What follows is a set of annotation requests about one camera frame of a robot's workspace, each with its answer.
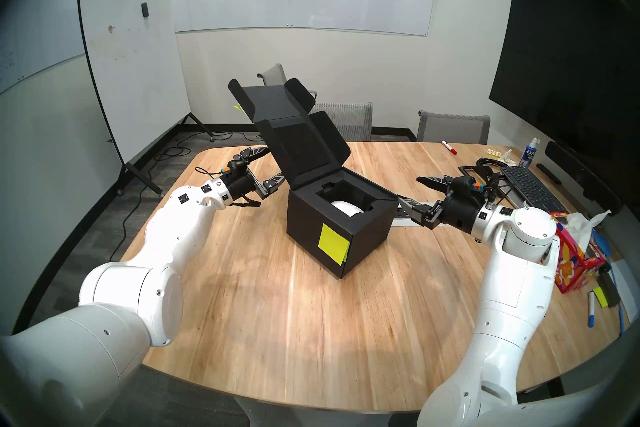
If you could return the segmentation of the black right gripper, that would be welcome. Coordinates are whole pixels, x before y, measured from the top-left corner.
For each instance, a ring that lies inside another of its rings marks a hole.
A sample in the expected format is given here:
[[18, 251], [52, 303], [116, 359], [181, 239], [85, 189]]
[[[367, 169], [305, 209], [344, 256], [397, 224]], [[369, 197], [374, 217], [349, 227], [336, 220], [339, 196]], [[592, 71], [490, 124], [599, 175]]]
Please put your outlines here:
[[447, 224], [471, 234], [473, 225], [486, 203], [488, 188], [475, 179], [443, 177], [417, 177], [417, 182], [434, 191], [443, 192], [445, 198], [433, 203], [421, 203], [408, 197], [398, 197], [402, 213], [415, 224], [435, 228]]

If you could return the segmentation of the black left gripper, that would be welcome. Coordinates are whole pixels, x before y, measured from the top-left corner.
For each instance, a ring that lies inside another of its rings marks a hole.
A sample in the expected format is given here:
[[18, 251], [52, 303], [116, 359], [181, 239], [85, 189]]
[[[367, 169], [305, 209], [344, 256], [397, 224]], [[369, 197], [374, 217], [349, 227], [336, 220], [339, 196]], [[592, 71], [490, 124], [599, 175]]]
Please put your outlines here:
[[268, 147], [245, 148], [239, 154], [235, 154], [221, 170], [220, 180], [224, 183], [231, 200], [245, 197], [248, 193], [257, 192], [260, 198], [267, 198], [285, 182], [282, 172], [270, 179], [259, 182], [249, 168], [250, 163], [269, 154]]

